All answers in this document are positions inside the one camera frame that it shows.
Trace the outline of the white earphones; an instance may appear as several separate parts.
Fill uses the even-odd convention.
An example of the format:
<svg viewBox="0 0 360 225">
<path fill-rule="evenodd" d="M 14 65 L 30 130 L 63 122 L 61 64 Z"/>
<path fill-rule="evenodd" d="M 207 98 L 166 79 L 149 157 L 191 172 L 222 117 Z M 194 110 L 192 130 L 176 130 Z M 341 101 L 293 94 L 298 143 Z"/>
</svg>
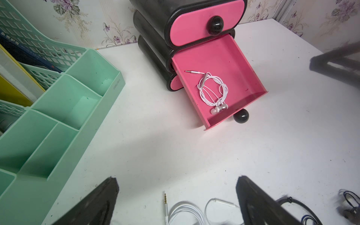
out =
<svg viewBox="0 0 360 225">
<path fill-rule="evenodd" d="M 164 207 L 165 207 L 165 224 L 171 225 L 175 218 L 179 216 L 180 213 L 190 213 L 195 217 L 199 225 L 207 225 L 208 222 L 205 218 L 204 213 L 200 210 L 198 206 L 189 201 L 181 201 L 175 204 L 171 210 L 168 209 L 167 204 L 167 195 L 164 192 Z"/>
<path fill-rule="evenodd" d="M 202 102 L 204 102 L 207 106 L 212 107 L 212 115 L 216 115 L 219 112 L 227 110 L 229 108 L 229 106 L 225 103 L 229 90 L 227 85 L 220 77 L 213 76 L 210 72 L 203 73 L 193 70 L 185 70 L 185 72 L 190 74 L 202 75 L 202 78 L 199 80 L 199 83 L 197 85 L 197 89 L 199 91 L 199 96 Z M 218 85 L 219 95 L 205 85 L 208 80 L 212 80 L 215 84 Z"/>
<path fill-rule="evenodd" d="M 235 203 L 218 198 L 212 198 L 207 202 L 204 215 L 208 225 L 243 224 L 240 207 Z"/>
</svg>

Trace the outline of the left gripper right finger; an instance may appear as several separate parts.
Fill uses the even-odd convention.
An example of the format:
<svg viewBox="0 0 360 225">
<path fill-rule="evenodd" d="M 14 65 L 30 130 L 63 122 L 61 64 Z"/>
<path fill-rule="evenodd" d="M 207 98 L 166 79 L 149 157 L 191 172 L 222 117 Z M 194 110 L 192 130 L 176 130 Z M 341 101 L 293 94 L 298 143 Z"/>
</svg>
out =
<svg viewBox="0 0 360 225">
<path fill-rule="evenodd" d="M 238 178 L 236 193 L 246 225 L 301 224 L 247 176 Z"/>
</svg>

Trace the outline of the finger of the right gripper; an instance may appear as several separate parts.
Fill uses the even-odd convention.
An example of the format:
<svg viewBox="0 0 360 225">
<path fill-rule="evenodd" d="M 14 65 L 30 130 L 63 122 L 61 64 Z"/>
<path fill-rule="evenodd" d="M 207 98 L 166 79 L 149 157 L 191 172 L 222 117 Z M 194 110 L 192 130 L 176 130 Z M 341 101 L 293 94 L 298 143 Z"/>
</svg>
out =
<svg viewBox="0 0 360 225">
<path fill-rule="evenodd" d="M 357 89 L 360 87 L 360 62 L 348 58 L 360 52 L 360 42 L 311 58 L 309 69 Z"/>
</svg>

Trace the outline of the pink bottom drawer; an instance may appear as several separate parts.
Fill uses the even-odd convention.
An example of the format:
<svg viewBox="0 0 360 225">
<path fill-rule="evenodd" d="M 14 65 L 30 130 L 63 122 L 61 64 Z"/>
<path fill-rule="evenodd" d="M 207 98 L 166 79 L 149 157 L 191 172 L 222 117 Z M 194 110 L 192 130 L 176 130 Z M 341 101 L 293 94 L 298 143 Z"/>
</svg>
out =
<svg viewBox="0 0 360 225">
<path fill-rule="evenodd" d="M 175 76 L 170 82 L 170 90 L 175 92 L 183 88 L 183 84 L 179 76 Z"/>
</svg>

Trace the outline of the pink top drawer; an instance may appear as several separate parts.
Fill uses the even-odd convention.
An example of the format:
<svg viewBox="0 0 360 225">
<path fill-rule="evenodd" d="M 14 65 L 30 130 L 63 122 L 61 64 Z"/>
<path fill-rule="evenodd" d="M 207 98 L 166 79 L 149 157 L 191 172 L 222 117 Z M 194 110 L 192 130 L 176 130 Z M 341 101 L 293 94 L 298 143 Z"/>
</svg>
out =
<svg viewBox="0 0 360 225">
<path fill-rule="evenodd" d="M 230 30 L 241 20 L 245 6 L 244 1 L 230 1 L 181 14 L 170 28 L 170 41 L 180 47 L 209 37 L 208 22 L 215 16 L 223 19 L 223 31 Z"/>
</svg>

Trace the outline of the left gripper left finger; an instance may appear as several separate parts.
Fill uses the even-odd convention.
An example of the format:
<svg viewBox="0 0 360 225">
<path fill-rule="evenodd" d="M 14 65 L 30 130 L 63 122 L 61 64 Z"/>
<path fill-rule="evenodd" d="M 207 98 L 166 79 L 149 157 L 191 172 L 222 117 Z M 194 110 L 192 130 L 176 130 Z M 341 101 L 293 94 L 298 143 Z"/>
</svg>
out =
<svg viewBox="0 0 360 225">
<path fill-rule="evenodd" d="M 118 194 L 116 178 L 109 177 L 54 224 L 109 225 Z"/>
</svg>

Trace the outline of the pink drawer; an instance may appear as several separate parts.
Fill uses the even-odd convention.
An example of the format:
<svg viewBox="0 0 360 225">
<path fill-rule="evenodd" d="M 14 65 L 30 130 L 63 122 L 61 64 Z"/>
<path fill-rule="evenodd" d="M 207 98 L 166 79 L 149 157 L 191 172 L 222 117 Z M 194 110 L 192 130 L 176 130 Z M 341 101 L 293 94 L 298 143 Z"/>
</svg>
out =
<svg viewBox="0 0 360 225">
<path fill-rule="evenodd" d="M 230 30 L 241 20 L 245 6 L 244 1 L 230 1 L 181 14 L 170 28 L 170 41 L 180 47 L 209 37 L 208 22 L 215 16 L 223 19 L 223 31 Z"/>
<path fill-rule="evenodd" d="M 183 88 L 183 84 L 179 76 L 175 76 L 170 82 L 170 90 L 175 92 Z"/>
<path fill-rule="evenodd" d="M 177 52 L 172 66 L 206 129 L 267 93 L 229 34 Z"/>
</svg>

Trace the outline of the black pink drawer cabinet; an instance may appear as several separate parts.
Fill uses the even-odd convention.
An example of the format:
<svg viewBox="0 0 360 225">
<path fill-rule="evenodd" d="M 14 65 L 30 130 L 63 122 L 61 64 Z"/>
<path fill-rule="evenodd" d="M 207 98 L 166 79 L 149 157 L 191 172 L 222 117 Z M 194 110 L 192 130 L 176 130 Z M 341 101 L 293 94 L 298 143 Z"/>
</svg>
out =
<svg viewBox="0 0 360 225">
<path fill-rule="evenodd" d="M 221 35 L 230 34 L 234 36 L 234 29 L 241 20 L 232 29 L 223 31 L 223 19 L 219 16 L 215 16 L 208 22 L 208 31 L 211 34 L 209 37 L 184 46 L 175 46 L 170 41 L 170 28 L 173 22 L 181 14 L 227 2 L 231 2 L 231 0 L 131 1 L 131 4 L 136 9 L 133 15 L 133 23 L 140 34 L 138 38 L 138 46 L 151 63 L 157 68 L 169 91 L 171 91 L 171 80 L 177 76 L 172 66 L 172 58 L 178 51 L 212 40 Z M 243 18 L 248 6 L 248 2 L 244 2 L 246 6 L 241 19 Z"/>
</svg>

